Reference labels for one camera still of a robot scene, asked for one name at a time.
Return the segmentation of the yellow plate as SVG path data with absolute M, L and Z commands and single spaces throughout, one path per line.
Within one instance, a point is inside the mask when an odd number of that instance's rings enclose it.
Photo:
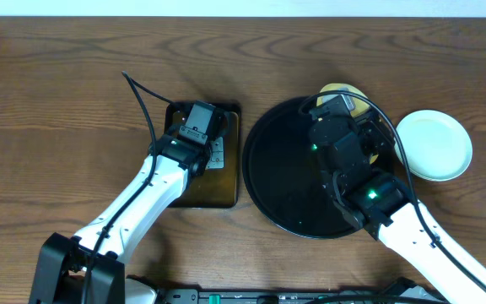
M 329 91 L 329 90 L 342 90 L 342 91 L 355 93 L 356 95 L 361 95 L 361 96 L 365 97 L 365 94 L 362 91 L 360 91 L 356 87 L 352 86 L 351 84 L 343 84 L 343 83 L 326 84 L 320 90 L 320 92 Z M 334 98 L 334 95 L 324 95 L 324 96 L 318 97 L 317 100 L 316 100 L 316 105 L 320 106 L 323 103 L 328 102 L 332 98 Z M 359 99 L 356 99 L 352 96 L 346 96 L 346 98 L 348 98 L 347 108 L 349 109 L 350 115 L 353 118 L 356 118 L 356 117 L 359 117 L 359 116 L 365 114 L 370 109 L 369 105 L 367 105 L 365 102 L 363 102 Z

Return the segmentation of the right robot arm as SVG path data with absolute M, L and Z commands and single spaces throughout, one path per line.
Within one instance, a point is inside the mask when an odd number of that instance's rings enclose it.
M 389 120 L 332 115 L 310 127 L 323 187 L 354 229 L 412 264 L 450 303 L 486 303 L 486 268 L 460 246 L 419 200 L 413 183 L 402 182 L 371 162 L 407 145 Z

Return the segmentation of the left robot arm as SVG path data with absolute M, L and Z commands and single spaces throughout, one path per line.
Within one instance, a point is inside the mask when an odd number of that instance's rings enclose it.
M 153 303 L 154 287 L 125 266 L 160 214 L 209 167 L 224 165 L 224 140 L 163 136 L 120 195 L 72 237 L 52 234 L 40 249 L 31 303 Z

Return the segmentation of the light blue plate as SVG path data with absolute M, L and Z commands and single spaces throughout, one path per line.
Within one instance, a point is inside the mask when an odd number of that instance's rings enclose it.
M 409 170 L 425 180 L 445 182 L 462 175 L 473 157 L 467 130 L 435 110 L 414 111 L 397 125 Z

